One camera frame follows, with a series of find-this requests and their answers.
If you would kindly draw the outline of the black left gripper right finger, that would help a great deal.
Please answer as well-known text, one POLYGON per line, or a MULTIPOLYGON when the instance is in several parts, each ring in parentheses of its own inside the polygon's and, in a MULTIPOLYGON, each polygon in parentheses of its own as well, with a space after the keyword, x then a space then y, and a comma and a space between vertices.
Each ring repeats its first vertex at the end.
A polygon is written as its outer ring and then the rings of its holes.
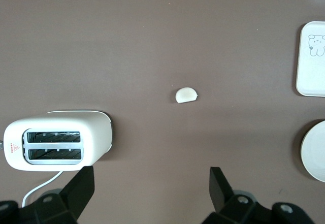
POLYGON ((221 168, 211 167, 209 194, 215 211, 203 223, 271 223, 271 210, 249 192, 233 190, 221 168))

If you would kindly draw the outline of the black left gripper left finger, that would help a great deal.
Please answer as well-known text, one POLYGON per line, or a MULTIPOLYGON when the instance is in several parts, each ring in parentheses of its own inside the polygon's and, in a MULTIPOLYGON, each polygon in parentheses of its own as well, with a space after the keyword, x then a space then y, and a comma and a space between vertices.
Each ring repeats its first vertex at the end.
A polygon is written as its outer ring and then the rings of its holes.
POLYGON ((46 194, 20 209, 20 223, 77 223, 94 194, 94 170, 83 167, 57 194, 46 194))

